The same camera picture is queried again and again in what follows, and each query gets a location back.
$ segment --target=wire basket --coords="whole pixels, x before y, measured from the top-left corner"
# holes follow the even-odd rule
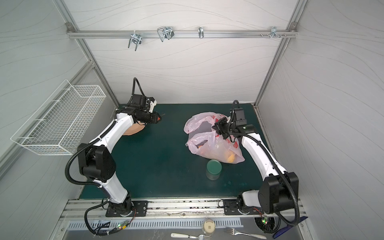
[[[50,100],[55,93],[59,97]],[[98,85],[66,80],[11,140],[38,155],[72,155],[105,97]]]

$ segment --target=beige lid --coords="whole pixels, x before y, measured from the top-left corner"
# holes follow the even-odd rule
[[[213,233],[215,231],[215,223],[212,219],[207,219],[203,223],[203,228],[206,233]]]

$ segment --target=fork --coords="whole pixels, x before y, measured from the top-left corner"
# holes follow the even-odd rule
[[[258,235],[258,234],[246,234],[246,233],[239,232],[236,229],[230,228],[230,227],[225,227],[224,231],[228,234],[231,234],[231,235],[242,234],[242,235],[247,235],[247,236],[251,236],[254,238],[258,238],[258,239],[266,239],[266,236]]]
[[[178,237],[178,238],[196,238],[198,240],[210,240],[210,236],[205,236],[203,234],[200,234],[198,237],[187,235],[187,234],[181,234],[181,233],[171,233],[171,237]]]

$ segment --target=green mat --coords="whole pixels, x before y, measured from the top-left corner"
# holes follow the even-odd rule
[[[262,136],[251,104],[241,104],[248,124],[253,124]],[[258,190],[262,184],[260,172],[249,153],[241,146],[244,162],[222,163],[222,173],[216,181],[209,180],[205,168],[209,159],[192,154],[185,143],[185,122],[202,112],[229,115],[231,104],[158,104],[155,107],[162,121],[148,124],[142,131],[122,136],[112,156],[116,174],[133,198],[151,197],[231,197],[241,191]],[[105,197],[95,186],[85,186],[81,199]]]

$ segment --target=plastic bag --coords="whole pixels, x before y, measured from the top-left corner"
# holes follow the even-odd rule
[[[188,141],[185,144],[193,154],[216,159],[225,163],[243,162],[244,158],[239,147],[239,142],[232,135],[235,142],[229,138],[223,139],[218,135],[212,126],[221,118],[228,118],[223,114],[213,112],[200,113],[192,116],[184,126],[184,132],[189,134]]]

